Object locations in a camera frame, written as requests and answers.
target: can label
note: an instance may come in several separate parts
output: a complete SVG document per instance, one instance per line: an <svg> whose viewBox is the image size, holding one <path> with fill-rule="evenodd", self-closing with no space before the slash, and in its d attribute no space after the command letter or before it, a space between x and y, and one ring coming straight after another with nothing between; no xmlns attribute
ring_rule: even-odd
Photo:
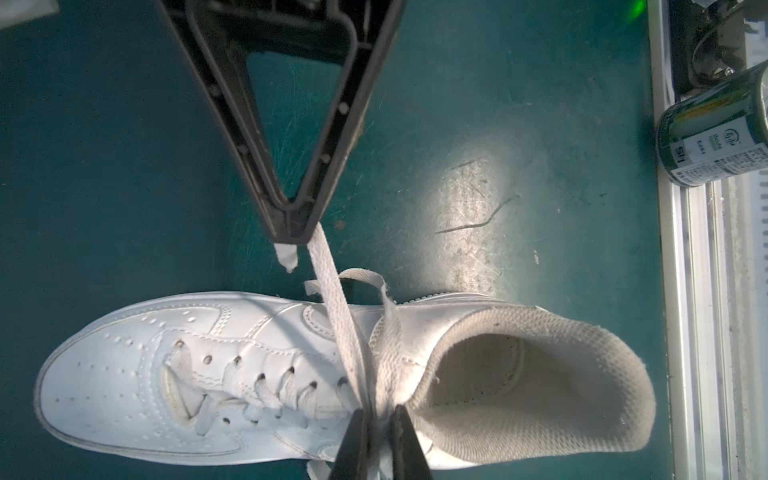
<svg viewBox="0 0 768 480"><path fill-rule="evenodd" d="M755 143L746 117L673 142L670 152L677 163L671 172L690 184L768 167L768 149Z"/></svg>
<svg viewBox="0 0 768 480"><path fill-rule="evenodd" d="M670 176L701 185L768 167L762 89L768 63L670 107L657 131L657 152Z"/></svg>

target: green table surface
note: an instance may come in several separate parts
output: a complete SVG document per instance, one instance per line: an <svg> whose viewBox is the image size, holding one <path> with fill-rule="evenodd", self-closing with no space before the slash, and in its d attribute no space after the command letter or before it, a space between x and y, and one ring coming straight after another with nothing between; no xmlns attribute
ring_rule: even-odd
<svg viewBox="0 0 768 480"><path fill-rule="evenodd" d="M0 31L2 477L304 478L299 461L189 468L87 452L36 422L38 369L100 315L201 290L304 299L312 277L304 249L293 274L277 264L151 2L60 6ZM650 55L633 8L407 6L323 220L337 266L380 272L398 301L468 290L608 328L645 361L658 402L639 452L436 478L672 478ZM290 188L336 70L277 55L249 68Z"/></svg>

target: shoe opening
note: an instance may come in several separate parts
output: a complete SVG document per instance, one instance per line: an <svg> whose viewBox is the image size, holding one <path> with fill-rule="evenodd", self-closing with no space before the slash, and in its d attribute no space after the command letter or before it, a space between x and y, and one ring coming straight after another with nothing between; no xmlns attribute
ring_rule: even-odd
<svg viewBox="0 0 768 480"><path fill-rule="evenodd" d="M640 449L656 408L643 363L620 339L528 307L456 323L408 407L435 446L473 463Z"/></svg>

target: metal frame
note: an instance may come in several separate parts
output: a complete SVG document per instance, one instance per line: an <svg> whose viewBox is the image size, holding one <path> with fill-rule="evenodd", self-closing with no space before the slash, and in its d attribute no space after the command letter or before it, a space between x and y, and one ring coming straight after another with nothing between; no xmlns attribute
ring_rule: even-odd
<svg viewBox="0 0 768 480"><path fill-rule="evenodd" d="M654 114L675 101L667 0L648 3ZM742 478L723 185L673 184L658 171L674 475Z"/></svg>

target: cable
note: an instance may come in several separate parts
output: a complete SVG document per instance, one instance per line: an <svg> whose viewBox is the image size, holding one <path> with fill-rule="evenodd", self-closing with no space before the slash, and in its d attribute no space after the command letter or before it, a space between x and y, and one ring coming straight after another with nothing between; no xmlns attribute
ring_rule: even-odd
<svg viewBox="0 0 768 480"><path fill-rule="evenodd" d="M701 45L704 45L704 42L709 39L716 31L717 29L725 22L731 19L736 13L740 12L742 8L744 8L744 4L746 4L749 0L744 0L740 4L733 7L729 12L725 14L721 19L719 19L717 22L715 22L715 25L710 28L707 33L701 37L699 40L699 43L696 44L694 47L694 52L690 55L690 70L694 73L696 76L696 79L698 81L702 81L706 85L715 85L720 83L720 80L712 78L711 75L704 74L696 69L695 60L696 56L699 53L699 48L701 48Z"/></svg>

